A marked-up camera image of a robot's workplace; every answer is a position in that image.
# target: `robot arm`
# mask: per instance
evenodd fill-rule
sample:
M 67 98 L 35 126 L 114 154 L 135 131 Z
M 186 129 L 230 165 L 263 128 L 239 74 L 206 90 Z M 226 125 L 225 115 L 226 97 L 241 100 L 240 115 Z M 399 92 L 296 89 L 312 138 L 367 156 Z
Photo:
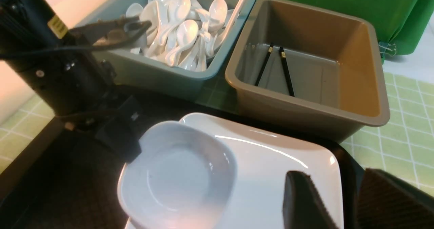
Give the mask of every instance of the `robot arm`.
M 141 108 L 117 91 L 107 61 L 90 51 L 131 44 L 149 28 L 138 18 L 99 22 L 68 30 L 45 0 L 0 0 L 0 60 L 8 65 L 75 130 L 91 133 L 125 161 L 141 152 L 134 122 Z M 128 38 L 125 31 L 138 29 Z M 109 33 L 124 40 L 94 46 Z

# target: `brown plastic tray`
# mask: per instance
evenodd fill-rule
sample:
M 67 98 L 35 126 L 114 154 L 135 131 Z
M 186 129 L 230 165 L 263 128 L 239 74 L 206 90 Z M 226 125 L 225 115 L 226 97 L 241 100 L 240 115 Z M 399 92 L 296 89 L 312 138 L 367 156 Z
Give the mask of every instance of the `brown plastic tray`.
M 275 47 L 254 86 L 270 43 Z M 288 95 L 278 46 L 295 97 Z M 373 26 L 286 0 L 257 0 L 226 69 L 240 113 L 341 142 L 390 118 Z

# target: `yellow label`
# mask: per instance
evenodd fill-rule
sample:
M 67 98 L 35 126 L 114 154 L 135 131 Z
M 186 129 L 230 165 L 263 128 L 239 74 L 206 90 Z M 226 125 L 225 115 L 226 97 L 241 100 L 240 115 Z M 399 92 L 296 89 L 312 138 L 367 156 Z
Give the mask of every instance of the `yellow label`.
M 51 29 L 51 31 L 53 31 L 53 33 L 57 36 L 58 39 L 63 39 L 63 37 L 68 32 L 68 27 L 57 15 L 54 15 L 53 18 L 48 21 L 47 25 Z

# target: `black cable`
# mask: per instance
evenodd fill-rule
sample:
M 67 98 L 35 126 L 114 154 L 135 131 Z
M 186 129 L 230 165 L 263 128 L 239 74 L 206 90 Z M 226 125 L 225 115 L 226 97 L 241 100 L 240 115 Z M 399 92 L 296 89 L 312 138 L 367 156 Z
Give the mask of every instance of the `black cable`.
M 138 30 L 137 33 L 135 33 L 132 37 L 129 39 L 126 39 L 122 42 L 118 42 L 111 45 L 74 45 L 74 46 L 62 46 L 62 47 L 55 47 L 55 48 L 45 48 L 40 50 L 33 50 L 29 52 L 19 52 L 19 53 L 7 53 L 7 54 L 0 54 L 0 60 L 14 60 L 14 59 L 20 59 L 20 58 L 27 58 L 27 57 L 39 57 L 39 56 L 45 56 L 49 54 L 58 54 L 58 53 L 64 53 L 67 51 L 107 51 L 107 50 L 114 50 L 121 47 L 126 47 L 134 42 L 136 42 L 144 33 L 146 33 L 146 30 L 149 27 L 147 24 L 144 24 L 142 28 Z

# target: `black chopsticks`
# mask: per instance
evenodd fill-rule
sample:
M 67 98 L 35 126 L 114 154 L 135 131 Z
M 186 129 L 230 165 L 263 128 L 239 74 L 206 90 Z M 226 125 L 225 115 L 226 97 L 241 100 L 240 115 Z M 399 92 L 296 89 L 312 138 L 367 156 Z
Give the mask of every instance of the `black chopsticks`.
M 273 47 L 274 47 L 274 44 L 271 43 L 270 47 L 268 48 L 267 55 L 265 56 L 265 59 L 262 63 L 262 67 L 261 67 L 261 70 L 259 71 L 259 75 L 256 78 L 256 82 L 255 82 L 256 87 L 259 85 L 259 82 L 261 81 L 262 74 L 264 73 L 267 62 L 270 59 L 270 55 L 271 55 L 271 52 L 273 51 Z M 283 47 L 279 48 L 279 55 L 280 55 L 280 60 L 282 61 L 283 74 L 285 75 L 285 81 L 287 83 L 288 92 L 290 93 L 290 96 L 294 97 L 293 84 L 291 82 L 291 76 L 290 76 L 290 71 L 288 69 L 287 57 L 285 55 L 285 51 L 284 51 Z
M 270 59 L 271 51 L 273 51 L 274 44 L 271 43 L 268 48 L 267 55 L 265 56 L 264 62 L 262 62 L 261 71 L 259 72 L 258 78 L 256 78 L 255 86 L 259 85 L 259 81 L 261 81 L 262 74 L 264 73 L 265 66 L 267 65 L 268 59 Z
M 283 74 L 285 75 L 288 91 L 290 92 L 290 95 L 294 97 L 293 83 L 291 82 L 290 71 L 288 69 L 287 56 L 285 55 L 285 51 L 283 50 L 283 47 L 279 48 L 279 53 L 280 53 L 280 59 L 282 60 Z

